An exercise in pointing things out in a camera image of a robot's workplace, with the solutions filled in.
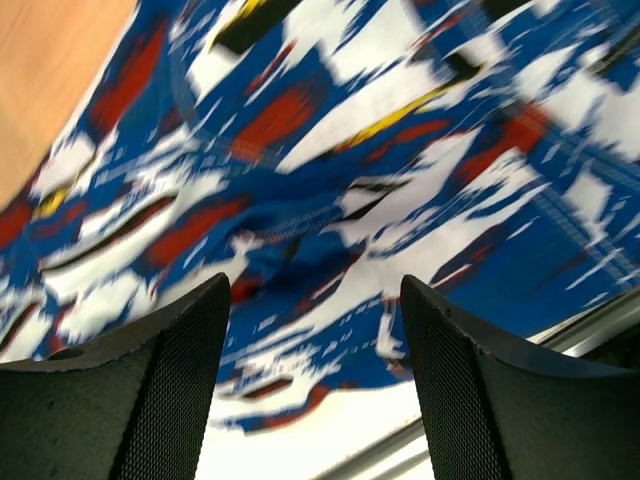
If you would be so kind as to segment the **blue white patterned trousers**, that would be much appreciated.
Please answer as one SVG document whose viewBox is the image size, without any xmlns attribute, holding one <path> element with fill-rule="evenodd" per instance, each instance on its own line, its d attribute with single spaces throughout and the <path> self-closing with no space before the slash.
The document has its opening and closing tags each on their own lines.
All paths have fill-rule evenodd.
<svg viewBox="0 0 640 480">
<path fill-rule="evenodd" d="M 406 380 L 406 275 L 526 338 L 636 287 L 638 3 L 139 2 L 1 214 L 1 358 L 218 273 L 244 432 Z"/>
</svg>

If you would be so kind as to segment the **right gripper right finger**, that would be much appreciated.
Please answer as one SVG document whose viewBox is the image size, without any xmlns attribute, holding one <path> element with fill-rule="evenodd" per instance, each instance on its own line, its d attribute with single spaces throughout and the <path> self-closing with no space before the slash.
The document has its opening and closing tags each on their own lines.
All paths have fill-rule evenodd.
<svg viewBox="0 0 640 480">
<path fill-rule="evenodd" d="M 407 275 L 401 307 L 438 479 L 635 479 L 639 375 L 545 348 Z"/>
</svg>

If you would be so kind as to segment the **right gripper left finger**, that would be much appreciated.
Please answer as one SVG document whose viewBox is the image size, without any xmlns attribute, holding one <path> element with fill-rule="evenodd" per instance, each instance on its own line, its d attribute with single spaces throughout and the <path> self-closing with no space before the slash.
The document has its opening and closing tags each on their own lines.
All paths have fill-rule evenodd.
<svg viewBox="0 0 640 480">
<path fill-rule="evenodd" d="M 230 303 L 217 274 L 88 343 L 3 364 L 2 478 L 193 478 Z"/>
</svg>

